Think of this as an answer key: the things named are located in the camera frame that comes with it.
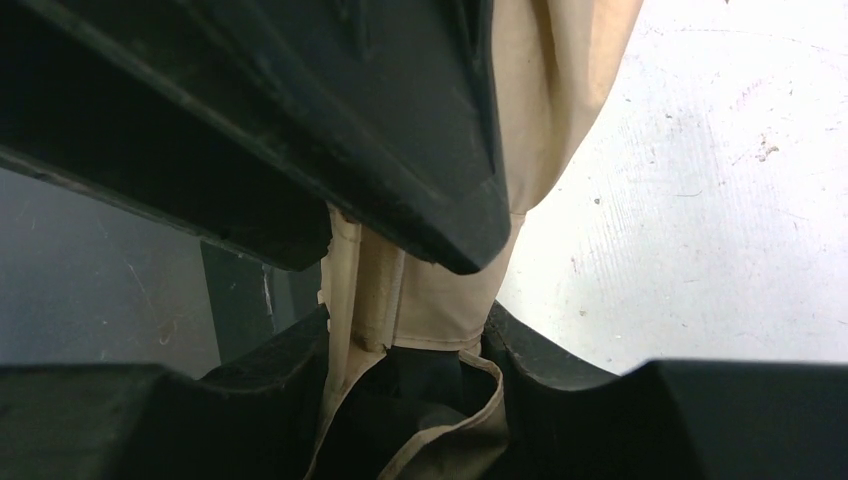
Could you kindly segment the beige folding umbrella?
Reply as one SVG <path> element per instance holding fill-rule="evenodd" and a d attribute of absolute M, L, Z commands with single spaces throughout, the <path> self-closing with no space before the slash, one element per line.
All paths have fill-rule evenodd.
<path fill-rule="evenodd" d="M 638 1 L 351 1 L 316 59 L 353 121 L 310 479 L 477 479 L 510 444 L 485 326 L 527 213 L 594 125 Z"/>

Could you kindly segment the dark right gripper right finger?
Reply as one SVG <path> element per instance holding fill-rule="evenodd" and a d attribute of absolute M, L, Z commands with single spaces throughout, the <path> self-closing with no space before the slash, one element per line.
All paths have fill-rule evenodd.
<path fill-rule="evenodd" d="M 653 360 L 623 375 L 495 305 L 484 355 L 511 434 L 492 479 L 843 479 L 847 369 Z"/>

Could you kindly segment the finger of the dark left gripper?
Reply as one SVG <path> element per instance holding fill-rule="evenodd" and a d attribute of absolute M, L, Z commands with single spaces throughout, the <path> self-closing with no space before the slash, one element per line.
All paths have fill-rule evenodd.
<path fill-rule="evenodd" d="M 316 54 L 351 1 L 5 1 L 1 164 L 286 270 L 355 213 Z"/>

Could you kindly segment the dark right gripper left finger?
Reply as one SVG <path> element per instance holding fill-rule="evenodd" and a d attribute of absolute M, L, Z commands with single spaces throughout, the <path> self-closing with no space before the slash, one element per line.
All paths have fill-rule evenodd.
<path fill-rule="evenodd" d="M 156 364 L 5 366 L 5 479 L 301 479 L 327 311 L 192 379 Z"/>

